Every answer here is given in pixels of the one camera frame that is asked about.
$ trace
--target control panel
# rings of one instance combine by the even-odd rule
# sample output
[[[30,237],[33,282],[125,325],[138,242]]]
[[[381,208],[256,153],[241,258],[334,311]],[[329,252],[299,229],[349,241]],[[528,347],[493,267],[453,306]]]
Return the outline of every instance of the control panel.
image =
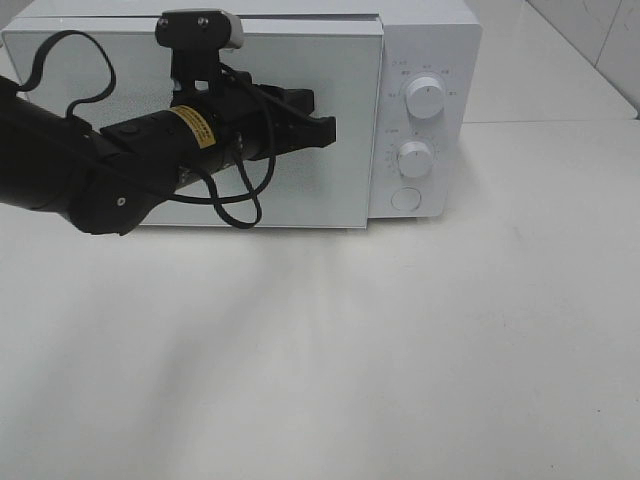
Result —
[[[385,26],[369,217],[444,209],[477,56],[477,25]]]

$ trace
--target power knob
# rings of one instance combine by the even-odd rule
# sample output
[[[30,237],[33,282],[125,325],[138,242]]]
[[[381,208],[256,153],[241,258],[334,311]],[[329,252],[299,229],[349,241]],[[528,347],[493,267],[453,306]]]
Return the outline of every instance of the power knob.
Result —
[[[409,113],[422,120],[435,117],[442,111],[444,97],[444,85],[433,75],[416,78],[405,91],[405,102]]]
[[[429,175],[433,161],[433,148],[423,142],[407,142],[398,151],[398,168],[408,178]]]

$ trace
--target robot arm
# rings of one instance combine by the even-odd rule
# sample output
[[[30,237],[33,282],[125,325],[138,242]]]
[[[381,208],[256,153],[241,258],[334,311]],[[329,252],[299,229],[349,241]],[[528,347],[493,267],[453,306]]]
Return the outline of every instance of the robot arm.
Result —
[[[79,34],[96,43],[112,81],[100,95],[72,103],[59,117],[17,96],[40,83],[48,51],[60,39]],[[268,186],[277,155],[336,140],[334,117],[312,118],[311,90],[255,85],[251,75],[220,62],[222,48],[239,48],[240,20],[220,10],[162,14],[156,40],[172,49],[173,101],[167,110],[92,129],[73,115],[82,102],[106,98],[115,73],[102,48],[82,32],[63,31],[38,50],[23,86],[0,77],[0,202],[57,212],[86,233],[124,235],[164,201],[211,205],[230,225],[250,228],[262,216],[258,195]],[[198,90],[196,82],[207,82]],[[253,186],[244,161],[268,159],[264,180]],[[236,166],[247,193],[220,197],[216,172]],[[176,190],[203,180],[209,198]],[[252,201],[256,218],[233,218],[225,205]]]

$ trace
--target dial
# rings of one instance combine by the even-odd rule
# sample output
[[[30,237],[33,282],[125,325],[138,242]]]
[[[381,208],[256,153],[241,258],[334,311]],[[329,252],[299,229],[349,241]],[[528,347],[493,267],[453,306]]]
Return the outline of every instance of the dial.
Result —
[[[425,74],[413,80],[405,91],[409,113],[426,120],[435,117],[444,108],[445,88],[442,80]]]
[[[398,168],[408,178],[429,175],[433,161],[433,147],[425,142],[407,142],[398,151]]]

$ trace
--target black cable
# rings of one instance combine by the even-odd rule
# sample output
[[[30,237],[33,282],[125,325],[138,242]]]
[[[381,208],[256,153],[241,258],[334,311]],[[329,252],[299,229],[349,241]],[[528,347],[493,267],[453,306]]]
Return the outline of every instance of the black cable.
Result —
[[[104,48],[102,48],[102,45],[100,45],[98,41],[95,38],[93,38],[91,35],[81,32],[79,30],[61,30],[60,32],[57,32],[51,35],[44,42],[42,42],[42,45],[40,45],[40,47],[38,47],[38,50],[36,51],[36,54],[33,58],[31,75],[29,75],[28,80],[24,83],[24,85],[21,85],[18,87],[19,92],[30,92],[31,90],[35,89],[38,85],[40,85],[40,82],[42,81],[42,73],[44,71],[44,62],[47,59],[49,52],[55,46],[55,44],[58,43],[60,40],[66,37],[70,37],[72,35],[80,35],[82,37],[85,37],[89,39],[96,46],[96,48],[102,54],[102,58],[104,58],[105,62],[107,62],[107,67],[109,67],[110,79],[107,87],[98,95],[94,95],[93,97],[89,97],[89,98],[81,98],[79,100],[75,100],[71,102],[71,104],[67,107],[67,111],[65,113],[65,116],[67,119],[70,119],[71,117],[73,117],[73,110],[79,104],[96,103],[101,100],[104,100],[109,95],[111,95],[116,88],[116,72],[115,72],[115,69],[113,68],[113,64],[111,63],[111,60],[109,59],[109,56],[107,55],[107,53],[104,51]]]
[[[224,205],[220,201],[221,199],[218,195],[218,186],[216,185],[215,180],[213,179],[211,174],[209,174],[209,172],[207,172],[204,168],[194,164],[184,163],[184,166],[189,170],[191,170],[191,172],[195,173],[198,177],[200,177],[200,179],[207,185],[207,188],[209,189],[209,194],[211,195],[211,200],[213,201],[213,208],[218,214],[218,216],[224,222],[228,223],[232,227],[247,230],[249,228],[256,226],[260,222],[260,220],[262,220],[262,206],[260,205],[260,201],[258,200],[258,195],[256,194],[256,191],[253,188],[253,185],[251,184],[251,180],[247,175],[247,171],[244,168],[242,157],[238,152],[234,152],[233,159],[236,166],[238,167],[240,176],[242,177],[242,182],[244,183],[244,186],[247,188],[247,191],[249,192],[249,194],[251,195],[251,200],[253,201],[253,205],[255,206],[255,209],[256,209],[256,218],[253,222],[243,222],[242,220],[238,220],[237,218],[229,214],[229,212],[227,212],[227,210],[224,208]]]
[[[31,90],[35,89],[38,85],[40,85],[40,82],[42,81],[43,71],[44,71],[44,63],[47,56],[49,55],[49,52],[60,40],[72,35],[79,35],[79,36],[85,37],[88,40],[90,40],[98,48],[98,50],[102,54],[102,57],[104,58],[109,68],[110,80],[107,87],[98,95],[73,101],[67,107],[67,110],[66,110],[67,119],[71,119],[73,117],[73,110],[79,104],[96,103],[101,100],[104,100],[113,93],[116,87],[116,73],[115,73],[115,69],[113,68],[113,64],[111,63],[111,60],[109,59],[109,56],[105,52],[102,45],[100,45],[100,43],[91,35],[85,32],[81,32],[79,30],[62,30],[60,32],[57,32],[51,35],[40,45],[40,47],[36,51],[36,54],[33,60],[33,66],[31,69],[31,75],[23,85],[18,87],[18,91],[30,92]],[[222,198],[220,198],[218,195],[217,185],[212,175],[206,170],[204,170],[202,167],[197,165],[185,164],[187,168],[193,171],[198,177],[200,177],[205,182],[209,190],[209,194],[210,194],[209,198],[192,197],[187,195],[179,195],[176,193],[162,192],[154,187],[144,184],[143,182],[139,182],[136,179],[133,179],[108,165],[105,165],[100,162],[96,162],[92,158],[85,157],[85,161],[91,167],[97,170],[101,170],[103,172],[107,172],[111,175],[114,175],[120,180],[128,183],[129,185],[149,195],[153,195],[158,198],[161,198],[165,201],[169,200],[169,201],[192,204],[192,205],[212,205],[216,210],[216,213],[220,216],[220,218],[225,222],[227,222],[229,225],[232,225],[234,227],[241,228],[241,229],[247,229],[255,226],[262,219],[262,206],[260,205],[260,202],[258,200],[258,195],[267,188],[267,186],[271,182],[273,175],[275,173],[275,166],[276,166],[275,128],[273,124],[273,118],[271,116],[271,112],[269,111],[269,107],[266,104],[266,101],[273,103],[277,107],[284,109],[290,114],[300,119],[303,119],[305,121],[313,123],[314,121],[318,121],[318,120],[304,114],[303,112],[300,112],[299,110],[295,109],[294,107],[291,107],[290,105],[287,105],[286,103],[282,102],[278,98],[273,97],[272,95],[269,95],[268,93],[259,89],[255,85],[246,82],[237,71],[235,71],[233,68],[229,67],[228,65],[224,63],[220,63],[220,66],[223,71],[225,71],[230,77],[232,77],[236,82],[238,82],[238,84],[247,92],[247,94],[249,94],[256,101],[256,103],[258,104],[258,106],[260,107],[264,115],[264,119],[267,126],[268,154],[269,154],[268,162],[269,163],[267,166],[267,172],[262,182],[260,182],[260,184],[256,188],[253,187],[251,180],[249,179],[249,176],[247,174],[247,171],[244,167],[242,158],[237,152],[233,152],[234,162],[238,168],[240,177],[242,178],[242,182],[247,188],[247,193],[244,193],[241,195],[233,195],[229,197],[222,197]],[[256,209],[256,219],[253,222],[243,222],[241,220],[238,220],[232,217],[223,207],[223,205],[225,204],[240,203],[247,200],[251,200]]]

